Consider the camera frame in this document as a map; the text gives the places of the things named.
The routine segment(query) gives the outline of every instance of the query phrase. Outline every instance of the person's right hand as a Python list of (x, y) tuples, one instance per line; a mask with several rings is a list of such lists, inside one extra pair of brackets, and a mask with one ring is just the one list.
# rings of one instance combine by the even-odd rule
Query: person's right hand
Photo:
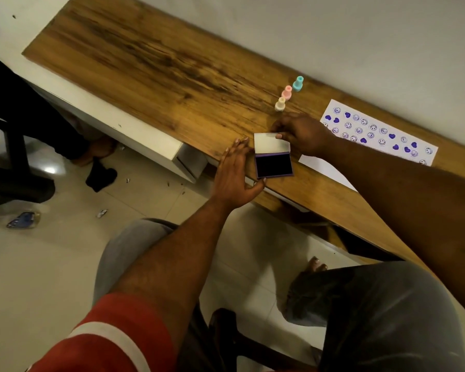
[(303, 113), (286, 113), (271, 127), (276, 138), (291, 143), (304, 155), (320, 156), (325, 147), (337, 138), (321, 122)]

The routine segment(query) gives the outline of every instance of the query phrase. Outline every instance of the leg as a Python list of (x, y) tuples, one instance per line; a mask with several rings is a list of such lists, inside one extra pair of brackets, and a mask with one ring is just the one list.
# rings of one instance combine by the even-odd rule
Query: leg
[(412, 263), (304, 272), (291, 284), (285, 317), (327, 324), (320, 371), (465, 371), (446, 289)]
[[(98, 265), (93, 304), (110, 291), (124, 271), (139, 256), (162, 237), (170, 234), (173, 231), (171, 227), (171, 224), (165, 225), (140, 219), (110, 240)], [(188, 333), (177, 357), (176, 370), (177, 372), (224, 371), (222, 359), (213, 344), (199, 305), (193, 311)]]
[(55, 108), (1, 61), (0, 118), (68, 159), (81, 157), (89, 148), (89, 142)]

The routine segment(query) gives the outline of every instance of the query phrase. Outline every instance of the wood grain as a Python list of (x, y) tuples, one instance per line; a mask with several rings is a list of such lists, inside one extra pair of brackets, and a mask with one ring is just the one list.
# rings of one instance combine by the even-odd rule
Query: wood grain
[[(24, 55), (215, 159), (236, 137), (267, 131), (281, 90), (300, 74), (137, 0), (70, 0)], [(320, 118), (331, 99), (438, 146), (434, 166), (465, 177), (465, 147), (316, 80), (305, 77), (286, 111)], [(358, 193), (293, 168), (268, 187), (421, 263)]]

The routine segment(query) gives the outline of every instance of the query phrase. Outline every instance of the tiled floor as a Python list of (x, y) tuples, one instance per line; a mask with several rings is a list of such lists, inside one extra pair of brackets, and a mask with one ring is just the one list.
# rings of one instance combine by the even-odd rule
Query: tiled floor
[[(190, 184), (126, 148), (105, 160), (117, 169), (117, 181), (94, 193), (84, 183), (89, 168), (75, 168), (34, 141), (30, 150), (34, 166), (54, 173), (57, 193), (44, 204), (18, 201), (0, 208), (0, 372), (25, 370), (87, 313), (98, 259), (111, 236), (142, 217), (181, 223), (211, 187), (206, 180)], [(42, 213), (35, 229), (5, 228), (31, 208)], [(107, 213), (96, 218), (102, 209)], [(313, 255), (331, 268), (355, 264), (254, 205), (236, 210), (200, 297), (205, 320), (218, 307), (233, 309), (245, 335), (310, 362), (309, 345), (321, 348), (325, 329), (287, 323), (278, 304)], [(458, 310), (465, 333), (465, 311)], [(240, 358), (238, 370), (261, 367)]]

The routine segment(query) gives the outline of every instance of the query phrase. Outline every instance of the white paper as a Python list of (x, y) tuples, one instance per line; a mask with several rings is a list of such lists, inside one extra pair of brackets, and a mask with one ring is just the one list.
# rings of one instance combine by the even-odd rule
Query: white paper
[[(432, 165), (438, 149), (433, 144), (371, 118), (334, 99), (329, 102), (320, 122), (337, 137), (347, 138), (384, 153), (427, 166)], [(299, 162), (356, 190), (343, 174), (323, 159), (302, 155)]]
[(276, 138), (277, 133), (254, 133), (255, 154), (289, 153), (291, 144)]

